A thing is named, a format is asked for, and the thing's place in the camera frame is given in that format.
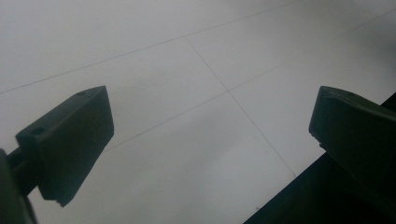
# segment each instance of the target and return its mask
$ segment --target white floor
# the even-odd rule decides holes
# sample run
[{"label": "white floor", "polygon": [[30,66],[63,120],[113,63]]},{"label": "white floor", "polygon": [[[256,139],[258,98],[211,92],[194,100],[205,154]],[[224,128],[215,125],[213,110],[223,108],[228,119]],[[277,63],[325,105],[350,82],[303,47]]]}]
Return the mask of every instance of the white floor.
[{"label": "white floor", "polygon": [[323,150],[318,88],[396,91],[396,0],[1,1],[0,147],[106,85],[115,136],[41,224],[240,224]]}]

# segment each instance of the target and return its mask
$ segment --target white tile floor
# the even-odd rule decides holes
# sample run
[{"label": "white tile floor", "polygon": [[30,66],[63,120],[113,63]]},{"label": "white tile floor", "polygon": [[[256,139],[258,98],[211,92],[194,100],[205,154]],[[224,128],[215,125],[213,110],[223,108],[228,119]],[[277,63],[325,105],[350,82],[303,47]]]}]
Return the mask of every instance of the white tile floor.
[{"label": "white tile floor", "polygon": [[47,223],[243,223],[323,151],[318,88],[396,91],[396,0],[3,1],[0,147],[106,85],[116,133]]}]

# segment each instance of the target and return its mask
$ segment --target screw hole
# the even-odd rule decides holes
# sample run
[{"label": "screw hole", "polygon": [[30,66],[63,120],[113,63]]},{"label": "screw hole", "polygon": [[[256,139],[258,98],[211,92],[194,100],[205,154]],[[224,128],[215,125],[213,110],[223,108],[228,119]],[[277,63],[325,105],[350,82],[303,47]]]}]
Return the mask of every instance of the screw hole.
[{"label": "screw hole", "polygon": [[31,134],[39,135],[39,134],[42,134],[44,131],[46,131],[45,128],[36,128],[36,129],[31,131]]}]

